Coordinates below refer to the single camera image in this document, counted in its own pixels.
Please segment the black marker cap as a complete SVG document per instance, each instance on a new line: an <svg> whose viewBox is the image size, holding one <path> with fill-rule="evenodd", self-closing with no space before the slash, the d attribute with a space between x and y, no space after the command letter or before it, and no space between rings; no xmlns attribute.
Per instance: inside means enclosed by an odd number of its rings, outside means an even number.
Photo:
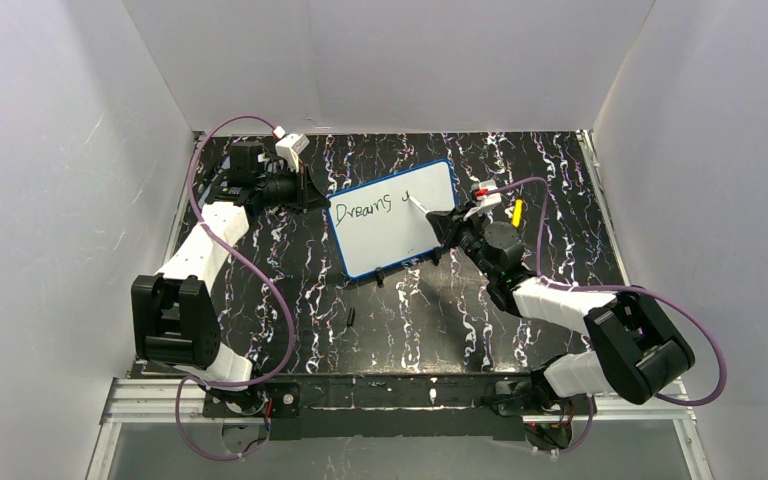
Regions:
<svg viewBox="0 0 768 480"><path fill-rule="evenodd" d="M355 318L356 318L356 309L354 307L351 307L348 310L346 326L347 327L352 327L354 325L354 323L355 323Z"/></svg>

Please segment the blue framed whiteboard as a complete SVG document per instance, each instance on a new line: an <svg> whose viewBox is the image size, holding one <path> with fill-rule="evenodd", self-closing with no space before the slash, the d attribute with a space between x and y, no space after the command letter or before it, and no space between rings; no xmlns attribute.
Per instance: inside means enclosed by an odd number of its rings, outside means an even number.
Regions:
<svg viewBox="0 0 768 480"><path fill-rule="evenodd" d="M457 192L451 163L440 159L328 196L327 216L347 277L371 275L439 245L409 197L429 211L452 210Z"/></svg>

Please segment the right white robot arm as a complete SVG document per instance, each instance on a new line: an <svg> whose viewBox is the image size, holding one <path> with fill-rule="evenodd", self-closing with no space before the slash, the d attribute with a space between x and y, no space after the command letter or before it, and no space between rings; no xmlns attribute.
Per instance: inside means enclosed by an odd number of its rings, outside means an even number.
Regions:
<svg viewBox="0 0 768 480"><path fill-rule="evenodd" d="M460 249L479 269L497 308L588 337L590 351L555 357L529 373L522 390L544 405L601 393L641 405L694 365L692 348L655 299L552 288L525 266L513 225L460 208L425 218L443 248Z"/></svg>

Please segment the yellow marker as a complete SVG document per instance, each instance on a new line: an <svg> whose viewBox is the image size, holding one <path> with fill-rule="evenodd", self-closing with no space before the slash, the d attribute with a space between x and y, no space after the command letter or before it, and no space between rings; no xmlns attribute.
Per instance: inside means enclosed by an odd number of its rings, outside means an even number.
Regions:
<svg viewBox="0 0 768 480"><path fill-rule="evenodd" d="M511 224L515 228L519 228L522 224L524 201L522 199L516 199L511 215Z"/></svg>

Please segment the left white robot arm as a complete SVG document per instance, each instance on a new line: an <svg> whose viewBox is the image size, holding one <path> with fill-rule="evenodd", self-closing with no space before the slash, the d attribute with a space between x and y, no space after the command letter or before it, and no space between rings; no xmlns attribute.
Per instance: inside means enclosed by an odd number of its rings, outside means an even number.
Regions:
<svg viewBox="0 0 768 480"><path fill-rule="evenodd" d="M243 391L254 365L220 339L210 293L251 219L270 208L327 209L300 154L308 138L290 133L269 148L260 141L229 147L229 167L206 190L201 218L175 254L131 286L136 355L184 371L211 388Z"/></svg>

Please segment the black white marker pen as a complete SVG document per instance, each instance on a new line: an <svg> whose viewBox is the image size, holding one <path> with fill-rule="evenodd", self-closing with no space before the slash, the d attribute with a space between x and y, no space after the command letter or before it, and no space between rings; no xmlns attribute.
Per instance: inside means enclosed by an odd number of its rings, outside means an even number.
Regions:
<svg viewBox="0 0 768 480"><path fill-rule="evenodd" d="M419 202L419 201L418 201L416 198L414 198L414 197L409 197L409 198L408 198L408 200L409 200L409 201L410 201L410 203L412 203L412 204L413 204L413 205L414 205L414 206L415 206L415 207L416 207L416 208L417 208L417 209L420 211L420 213L422 213L423 215L427 215L427 214L429 213L429 210L428 210L428 209L427 209L427 208L426 208L426 207L425 207L425 206L424 206L424 205L423 205L421 202Z"/></svg>

